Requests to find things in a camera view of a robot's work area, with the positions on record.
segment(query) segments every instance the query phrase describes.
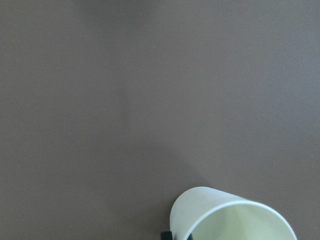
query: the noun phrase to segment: tabletop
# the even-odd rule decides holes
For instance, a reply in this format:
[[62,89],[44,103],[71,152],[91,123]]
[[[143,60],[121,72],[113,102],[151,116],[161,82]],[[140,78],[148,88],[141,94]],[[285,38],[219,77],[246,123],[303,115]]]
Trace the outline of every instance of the tabletop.
[[160,239],[207,186],[320,238],[320,2],[0,3],[0,238]]

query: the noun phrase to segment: black object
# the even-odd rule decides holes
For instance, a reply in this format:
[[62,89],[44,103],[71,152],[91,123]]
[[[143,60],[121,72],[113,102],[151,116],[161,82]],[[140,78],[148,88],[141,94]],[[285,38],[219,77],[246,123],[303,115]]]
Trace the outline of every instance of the black object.
[[192,237],[192,234],[190,234],[187,240],[194,240],[194,238]]
[[[171,231],[163,231],[161,233],[161,240],[173,240]],[[187,240],[193,240],[192,234],[188,237]]]
[[161,233],[161,240],[173,240],[171,231],[163,231]]

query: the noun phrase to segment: cup rim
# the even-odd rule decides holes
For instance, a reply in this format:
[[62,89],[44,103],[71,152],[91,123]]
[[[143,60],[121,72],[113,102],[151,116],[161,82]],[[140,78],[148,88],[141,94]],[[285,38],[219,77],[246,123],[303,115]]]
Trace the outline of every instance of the cup rim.
[[270,211],[271,213],[275,214],[278,218],[280,218],[280,220],[282,220],[282,222],[286,225],[286,227],[288,228],[288,230],[290,231],[291,236],[293,237],[294,240],[297,240],[297,236],[295,235],[294,230],[292,229],[292,227],[289,225],[289,223],[287,222],[287,220],[280,214],[278,213],[276,210],[274,210],[273,208],[264,205],[260,202],[255,202],[255,201],[251,201],[251,200],[247,200],[247,199],[240,199],[240,200],[233,200],[230,202],[226,202],[223,203],[219,206],[213,207],[212,209],[208,210],[206,213],[202,214],[192,225],[191,227],[188,229],[188,231],[186,232],[186,234],[184,235],[184,237],[182,238],[183,240],[187,240],[189,235],[193,232],[193,230],[209,215],[213,214],[216,211],[219,211],[221,209],[224,208],[228,208],[231,206],[238,206],[238,205],[250,205],[250,206],[257,206],[260,208],[263,208],[267,211]]

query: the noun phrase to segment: gray surface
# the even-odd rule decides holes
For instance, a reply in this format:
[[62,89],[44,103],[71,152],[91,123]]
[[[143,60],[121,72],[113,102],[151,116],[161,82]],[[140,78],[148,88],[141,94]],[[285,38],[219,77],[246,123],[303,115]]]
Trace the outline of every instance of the gray surface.
[[159,239],[209,186],[320,238],[319,1],[2,0],[0,238]]

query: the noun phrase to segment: paper cup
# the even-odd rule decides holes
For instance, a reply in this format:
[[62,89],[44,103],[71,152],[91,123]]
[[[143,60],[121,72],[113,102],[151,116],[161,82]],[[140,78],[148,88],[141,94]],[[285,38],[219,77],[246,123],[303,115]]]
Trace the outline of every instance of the paper cup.
[[170,213],[174,240],[297,240],[272,208],[216,190],[194,187],[181,194]]

